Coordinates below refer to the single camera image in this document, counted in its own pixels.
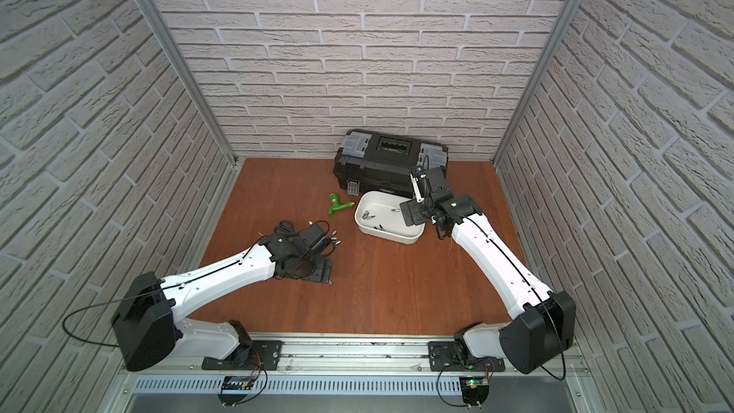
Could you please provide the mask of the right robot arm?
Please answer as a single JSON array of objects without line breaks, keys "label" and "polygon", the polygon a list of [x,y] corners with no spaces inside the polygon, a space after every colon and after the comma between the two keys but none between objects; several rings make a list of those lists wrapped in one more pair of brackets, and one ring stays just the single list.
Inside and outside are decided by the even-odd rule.
[{"label": "right robot arm", "polygon": [[512,321],[504,327],[478,323],[455,335],[460,363],[487,357],[506,359],[529,374],[573,345],[576,306],[554,292],[504,243],[483,210],[468,195],[456,196],[443,167],[410,171],[414,197],[401,204],[405,224],[431,224],[438,237],[464,249],[499,294]]}]

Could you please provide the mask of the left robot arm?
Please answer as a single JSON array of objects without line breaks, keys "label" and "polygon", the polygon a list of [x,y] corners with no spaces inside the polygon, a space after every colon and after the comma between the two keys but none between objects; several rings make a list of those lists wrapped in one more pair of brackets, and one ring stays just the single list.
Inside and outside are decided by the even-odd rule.
[{"label": "left robot arm", "polygon": [[276,231],[250,248],[198,270],[135,278],[112,318],[124,367],[140,372],[170,358],[201,359],[205,370],[261,369],[254,344],[237,320],[212,323],[191,316],[248,285],[270,279],[329,284],[338,239],[319,223]]}]

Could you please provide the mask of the white plastic storage box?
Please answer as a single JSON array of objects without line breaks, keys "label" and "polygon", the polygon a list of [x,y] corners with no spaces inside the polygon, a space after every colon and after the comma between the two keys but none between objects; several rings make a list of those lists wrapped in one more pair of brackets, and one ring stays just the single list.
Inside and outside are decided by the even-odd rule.
[{"label": "white plastic storage box", "polygon": [[[407,227],[401,212],[390,212],[391,208],[399,208],[403,202],[409,201],[398,195],[379,191],[370,191],[361,196],[355,212],[355,222],[362,233],[398,242],[405,245],[416,243],[424,233],[424,225]],[[376,217],[363,220],[362,214],[370,211]]]}]

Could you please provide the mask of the green plastic faucet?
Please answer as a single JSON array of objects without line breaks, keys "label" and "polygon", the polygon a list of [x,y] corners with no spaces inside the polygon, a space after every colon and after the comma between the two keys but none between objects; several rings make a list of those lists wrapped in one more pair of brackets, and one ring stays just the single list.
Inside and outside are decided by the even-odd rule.
[{"label": "green plastic faucet", "polygon": [[352,201],[341,202],[340,196],[336,193],[331,193],[328,200],[330,203],[330,208],[328,210],[329,217],[333,217],[336,213],[349,210],[349,208],[353,208],[355,206],[355,203]]}]

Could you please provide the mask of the black plastic toolbox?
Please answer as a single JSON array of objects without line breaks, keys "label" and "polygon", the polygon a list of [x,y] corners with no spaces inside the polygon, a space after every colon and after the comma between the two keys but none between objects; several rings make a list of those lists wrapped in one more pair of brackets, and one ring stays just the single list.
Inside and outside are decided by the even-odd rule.
[{"label": "black plastic toolbox", "polygon": [[336,153],[333,173],[352,196],[380,191],[410,198],[410,171],[427,164],[448,167],[448,147],[417,138],[352,129]]}]

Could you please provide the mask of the left controller board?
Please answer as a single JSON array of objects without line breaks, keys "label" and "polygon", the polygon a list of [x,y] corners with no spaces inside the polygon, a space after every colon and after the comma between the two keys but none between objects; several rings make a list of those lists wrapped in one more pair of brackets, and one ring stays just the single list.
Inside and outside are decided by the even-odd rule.
[{"label": "left controller board", "polygon": [[225,403],[237,403],[252,397],[258,389],[259,380],[254,380],[250,376],[225,376],[219,396]]}]

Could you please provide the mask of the controller board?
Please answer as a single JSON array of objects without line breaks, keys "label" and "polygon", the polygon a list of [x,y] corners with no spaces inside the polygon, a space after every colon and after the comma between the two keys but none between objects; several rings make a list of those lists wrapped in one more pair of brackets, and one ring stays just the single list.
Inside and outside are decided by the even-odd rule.
[{"label": "controller board", "polygon": [[489,397],[488,379],[462,377],[459,379],[462,401],[471,407],[481,407]]},{"label": "controller board", "polygon": [[259,380],[254,380],[250,376],[225,376],[219,396],[225,403],[237,403],[252,397],[258,389]]}]

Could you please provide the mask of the right controller board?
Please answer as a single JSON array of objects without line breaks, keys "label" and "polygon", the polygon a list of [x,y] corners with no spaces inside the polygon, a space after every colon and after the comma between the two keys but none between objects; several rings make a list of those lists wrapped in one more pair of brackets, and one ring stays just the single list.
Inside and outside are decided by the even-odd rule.
[{"label": "right controller board", "polygon": [[471,407],[481,407],[489,397],[488,379],[462,377],[459,379],[462,401]]}]

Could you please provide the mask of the blue handled scissors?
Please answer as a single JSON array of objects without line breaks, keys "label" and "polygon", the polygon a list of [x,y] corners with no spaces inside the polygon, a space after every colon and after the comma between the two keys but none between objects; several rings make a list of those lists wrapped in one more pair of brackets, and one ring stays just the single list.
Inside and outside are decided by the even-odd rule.
[{"label": "blue handled scissors", "polygon": [[286,237],[293,237],[298,234],[298,230],[292,221],[281,220],[273,229],[273,232]]}]

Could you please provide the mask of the aluminium front rail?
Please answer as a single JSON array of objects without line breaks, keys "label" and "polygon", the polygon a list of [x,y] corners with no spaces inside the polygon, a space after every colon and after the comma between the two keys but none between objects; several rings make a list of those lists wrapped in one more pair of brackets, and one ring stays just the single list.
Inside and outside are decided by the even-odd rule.
[{"label": "aluminium front rail", "polygon": [[[254,340],[279,340],[275,375],[431,375],[428,342],[453,343],[452,336],[386,336],[308,333],[251,334]],[[564,353],[567,377],[590,377],[577,346]],[[170,358],[136,375],[224,374],[203,370],[203,358]]]}]

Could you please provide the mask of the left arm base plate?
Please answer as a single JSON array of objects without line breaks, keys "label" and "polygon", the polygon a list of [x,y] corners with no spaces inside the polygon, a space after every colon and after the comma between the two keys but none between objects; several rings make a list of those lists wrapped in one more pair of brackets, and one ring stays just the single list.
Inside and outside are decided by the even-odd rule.
[{"label": "left arm base plate", "polygon": [[204,358],[203,370],[253,370],[260,366],[267,371],[277,369],[284,342],[282,340],[253,340],[241,343],[225,359]]}]

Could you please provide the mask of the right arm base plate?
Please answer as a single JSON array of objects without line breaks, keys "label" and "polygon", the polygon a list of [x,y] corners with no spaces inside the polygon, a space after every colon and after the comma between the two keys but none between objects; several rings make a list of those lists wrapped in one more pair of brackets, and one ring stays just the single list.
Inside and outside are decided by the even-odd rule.
[{"label": "right arm base plate", "polygon": [[468,371],[494,373],[506,370],[502,358],[472,356],[466,346],[458,341],[430,341],[427,344],[432,372]]}]

